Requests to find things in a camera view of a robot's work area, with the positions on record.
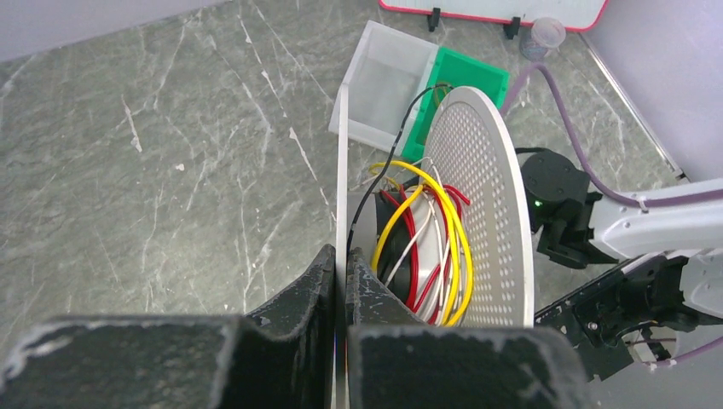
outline gray wall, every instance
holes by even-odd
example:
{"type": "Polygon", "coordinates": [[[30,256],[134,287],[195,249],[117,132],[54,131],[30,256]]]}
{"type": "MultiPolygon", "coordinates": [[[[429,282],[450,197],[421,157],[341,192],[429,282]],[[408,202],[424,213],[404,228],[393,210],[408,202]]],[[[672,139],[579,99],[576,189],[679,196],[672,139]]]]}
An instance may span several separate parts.
{"type": "MultiPolygon", "coordinates": [[[[584,35],[650,131],[693,181],[723,177],[723,2],[610,0],[584,35]]],[[[681,334],[681,353],[723,327],[681,334]]],[[[720,407],[723,349],[651,373],[634,365],[593,382],[602,407],[720,407]]]]}
{"type": "Polygon", "coordinates": [[[226,0],[0,0],[0,61],[226,0]]]}
{"type": "Polygon", "coordinates": [[[610,0],[585,39],[692,181],[723,177],[723,2],[610,0]]]}

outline black clip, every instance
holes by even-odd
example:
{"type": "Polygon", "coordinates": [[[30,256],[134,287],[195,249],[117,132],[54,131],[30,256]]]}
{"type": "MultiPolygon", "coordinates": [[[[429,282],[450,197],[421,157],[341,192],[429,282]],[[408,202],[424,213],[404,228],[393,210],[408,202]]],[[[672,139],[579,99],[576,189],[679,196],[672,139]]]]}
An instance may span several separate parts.
{"type": "Polygon", "coordinates": [[[434,29],[439,26],[439,14],[441,12],[442,11],[438,7],[435,7],[431,10],[431,14],[427,15],[427,26],[429,27],[430,32],[434,32],[434,29]]]}
{"type": "Polygon", "coordinates": [[[505,31],[505,37],[512,40],[519,33],[519,26],[522,20],[519,17],[512,17],[510,24],[503,24],[502,30],[505,31]]]}

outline plastic bin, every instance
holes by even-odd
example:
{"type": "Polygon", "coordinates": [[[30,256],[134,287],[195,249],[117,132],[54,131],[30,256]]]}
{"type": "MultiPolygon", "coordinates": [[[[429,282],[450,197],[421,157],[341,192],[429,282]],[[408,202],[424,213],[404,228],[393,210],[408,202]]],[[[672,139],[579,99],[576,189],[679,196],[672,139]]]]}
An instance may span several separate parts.
{"type": "MultiPolygon", "coordinates": [[[[438,50],[433,43],[367,22],[343,81],[349,85],[349,138],[389,152],[409,102],[427,84],[438,50]]],[[[329,124],[334,133],[338,114],[337,97],[329,124]]],[[[416,110],[397,149],[415,118],[416,110]]]]}
{"type": "MultiPolygon", "coordinates": [[[[497,106],[497,109],[500,109],[505,101],[509,80],[510,74],[500,68],[474,60],[452,49],[441,47],[437,52],[437,58],[426,86],[439,83],[451,84],[454,87],[472,86],[485,93],[497,106]]],[[[417,161],[424,156],[431,121],[437,111],[437,103],[442,99],[441,90],[434,92],[438,94],[438,100],[435,101],[432,92],[427,93],[422,97],[416,118],[413,122],[408,122],[408,126],[410,124],[414,124],[414,126],[402,150],[402,156],[406,160],[417,161]]]]}

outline white wall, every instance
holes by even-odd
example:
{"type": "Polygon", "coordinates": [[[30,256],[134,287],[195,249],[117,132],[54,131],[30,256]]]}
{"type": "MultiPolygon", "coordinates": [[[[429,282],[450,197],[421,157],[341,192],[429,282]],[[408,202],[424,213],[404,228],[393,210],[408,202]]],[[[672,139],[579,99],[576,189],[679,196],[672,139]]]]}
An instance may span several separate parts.
{"type": "Polygon", "coordinates": [[[610,0],[585,39],[692,181],[723,177],[723,2],[610,0]]]}
{"type": "Polygon", "coordinates": [[[227,0],[0,0],[0,61],[227,0]]]}

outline red frame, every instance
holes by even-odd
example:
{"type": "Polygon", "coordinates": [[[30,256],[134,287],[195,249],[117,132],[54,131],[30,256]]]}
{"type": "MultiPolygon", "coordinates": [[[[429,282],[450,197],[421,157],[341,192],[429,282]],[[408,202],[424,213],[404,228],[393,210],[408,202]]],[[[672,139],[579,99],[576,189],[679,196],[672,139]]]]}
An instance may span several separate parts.
{"type": "MultiPolygon", "coordinates": [[[[605,0],[605,3],[603,3],[603,7],[600,8],[600,12],[598,13],[598,16],[595,18],[595,21],[588,26],[584,28],[578,28],[578,27],[565,27],[565,30],[569,32],[585,32],[587,30],[590,30],[593,28],[596,24],[598,24],[598,21],[600,20],[600,16],[603,15],[603,12],[605,11],[605,7],[608,5],[608,0],[605,0]]],[[[397,11],[400,13],[412,13],[412,14],[426,14],[430,15],[431,11],[427,10],[419,10],[419,9],[408,9],[406,7],[396,7],[396,6],[389,6],[385,4],[384,0],[379,0],[379,6],[382,9],[389,10],[389,11],[397,11]]],[[[479,17],[476,15],[466,15],[466,14],[456,14],[456,13],[445,13],[442,12],[439,15],[442,17],[449,17],[451,19],[463,19],[463,20],[476,20],[476,21],[487,21],[490,23],[500,23],[500,24],[509,24],[512,21],[511,20],[503,20],[503,19],[493,19],[489,17],[479,17]]],[[[522,26],[532,26],[532,23],[521,23],[522,26]]]]}

